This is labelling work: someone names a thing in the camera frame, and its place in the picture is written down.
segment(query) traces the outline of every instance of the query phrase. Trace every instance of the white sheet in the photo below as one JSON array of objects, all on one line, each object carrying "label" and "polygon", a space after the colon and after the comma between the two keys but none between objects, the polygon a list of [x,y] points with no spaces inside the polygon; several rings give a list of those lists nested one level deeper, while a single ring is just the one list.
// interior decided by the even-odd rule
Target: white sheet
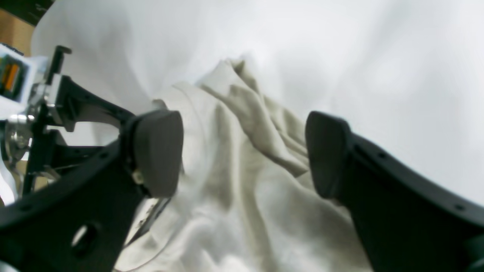
[{"label": "white sheet", "polygon": [[135,113],[244,55],[264,93],[301,119],[342,116],[484,204],[483,13],[480,0],[63,0],[32,52],[71,47],[64,72]]},{"label": "white sheet", "polygon": [[155,95],[182,115],[184,173],[118,270],[370,271],[348,214],[314,191],[304,124],[256,86],[224,61]]}]

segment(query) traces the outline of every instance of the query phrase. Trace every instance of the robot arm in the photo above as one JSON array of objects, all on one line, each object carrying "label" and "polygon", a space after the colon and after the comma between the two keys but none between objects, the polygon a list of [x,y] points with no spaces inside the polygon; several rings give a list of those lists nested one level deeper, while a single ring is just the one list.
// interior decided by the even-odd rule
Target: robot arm
[{"label": "robot arm", "polygon": [[[181,167],[180,114],[135,117],[100,99],[58,73],[66,52],[56,49],[27,110],[2,122],[7,166],[30,151],[19,200],[0,209],[0,260],[23,272],[111,271],[140,202],[171,197]],[[114,125],[120,136],[106,147],[70,147],[47,130],[73,131],[78,121]],[[55,182],[32,194],[40,175]]]},{"label": "robot arm", "polygon": [[333,116],[312,112],[317,193],[346,206],[375,272],[484,271],[484,208],[413,172]]}]

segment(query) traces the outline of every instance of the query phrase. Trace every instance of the crumpled cloth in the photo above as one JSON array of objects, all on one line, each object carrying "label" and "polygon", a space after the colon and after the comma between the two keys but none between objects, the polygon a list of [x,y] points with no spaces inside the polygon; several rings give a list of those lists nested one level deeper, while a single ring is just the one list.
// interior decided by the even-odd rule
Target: crumpled cloth
[{"label": "crumpled cloth", "polygon": [[155,94],[185,131],[176,195],[120,255],[120,271],[370,271],[349,214],[315,193],[304,123],[247,62]]}]

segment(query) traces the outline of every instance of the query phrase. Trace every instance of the wooden surface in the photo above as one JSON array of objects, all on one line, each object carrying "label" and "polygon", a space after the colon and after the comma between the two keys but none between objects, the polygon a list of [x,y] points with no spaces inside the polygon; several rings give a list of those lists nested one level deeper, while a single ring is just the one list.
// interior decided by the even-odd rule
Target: wooden surface
[{"label": "wooden surface", "polygon": [[0,43],[11,45],[30,56],[34,27],[0,10]]}]

